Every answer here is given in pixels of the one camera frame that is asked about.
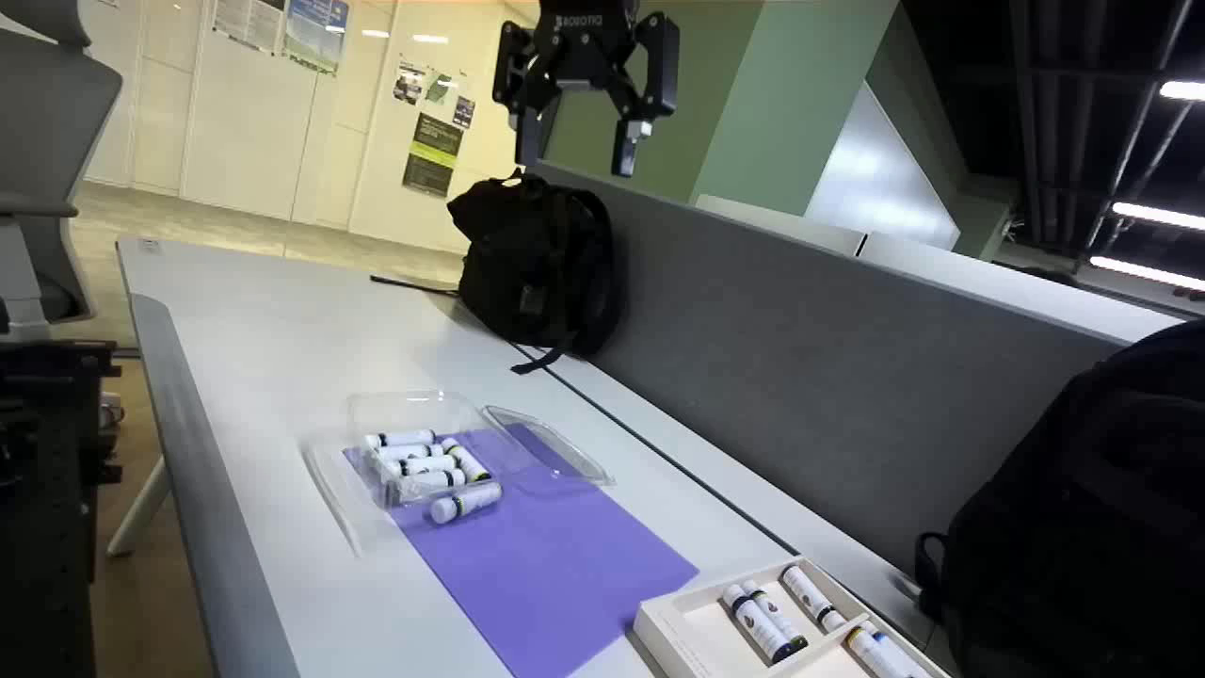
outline purple cloth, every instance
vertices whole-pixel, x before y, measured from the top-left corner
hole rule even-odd
[[[500,469],[500,504],[448,528],[424,524],[420,504],[390,519],[513,675],[562,678],[697,568],[525,426],[508,431],[455,436]]]

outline white cylinder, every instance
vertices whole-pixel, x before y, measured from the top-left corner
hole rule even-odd
[[[459,464],[459,469],[464,469],[471,483],[484,483],[484,479],[488,479],[484,464],[478,464],[478,455],[465,453],[464,444],[443,444],[443,453]]]
[[[394,459],[381,459],[381,455],[366,455],[366,459],[367,459],[367,469],[377,483],[390,483],[404,475],[404,464],[394,464]]]
[[[433,524],[455,524],[471,512],[482,512],[488,504],[500,502],[500,487],[495,483],[475,483],[475,487],[459,487],[448,495],[435,495],[424,504],[424,519]]]
[[[783,568],[785,596],[807,608],[809,620],[818,620],[824,632],[844,623],[844,612],[824,597],[824,591],[799,568]]]
[[[729,585],[719,602],[764,664],[779,664],[807,649],[799,632],[790,632],[783,620],[775,620],[770,608],[764,608],[756,588]]]
[[[430,455],[443,455],[439,444],[404,444],[404,449],[377,449],[367,455],[381,455],[381,459],[430,459]]]
[[[397,459],[404,475],[455,469],[451,455]]]
[[[435,441],[433,429],[390,429],[390,431],[367,431],[360,441],[360,453],[404,449],[404,444],[433,444],[433,441]]]
[[[464,469],[439,469],[439,475],[404,475],[404,479],[390,479],[385,487],[385,504],[415,504],[415,502],[430,502],[435,492],[448,492],[455,487],[464,487],[465,475]]]
[[[925,678],[921,671],[891,635],[873,623],[859,623],[844,649],[873,675],[873,678]]]

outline black backpack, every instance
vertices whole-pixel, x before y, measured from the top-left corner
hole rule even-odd
[[[518,183],[478,179],[448,210],[471,239],[459,302],[500,337],[551,345],[515,374],[601,345],[617,320],[617,273],[597,195],[525,174]]]
[[[1205,322],[1082,374],[916,581],[962,678],[1205,678]]]

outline gray partition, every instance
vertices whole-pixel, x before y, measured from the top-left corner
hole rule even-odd
[[[597,366],[912,568],[1097,336],[547,168],[610,205],[626,320]]]

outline tray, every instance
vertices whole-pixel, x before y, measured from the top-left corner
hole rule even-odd
[[[820,628],[807,617],[807,608],[785,596],[779,571],[799,563],[824,597],[844,612],[844,623]],[[723,608],[719,596],[729,585],[756,585],[779,617],[807,635],[807,649],[764,664],[735,617]],[[636,640],[671,678],[726,678],[726,675],[764,675],[764,678],[866,678],[871,671],[844,649],[856,628],[873,623],[894,649],[921,666],[931,678],[946,678],[946,671],[912,649],[889,620],[866,608],[856,596],[848,596],[832,576],[818,563],[790,558],[753,571],[723,576],[689,591],[672,591],[662,597],[647,597],[636,617]]]

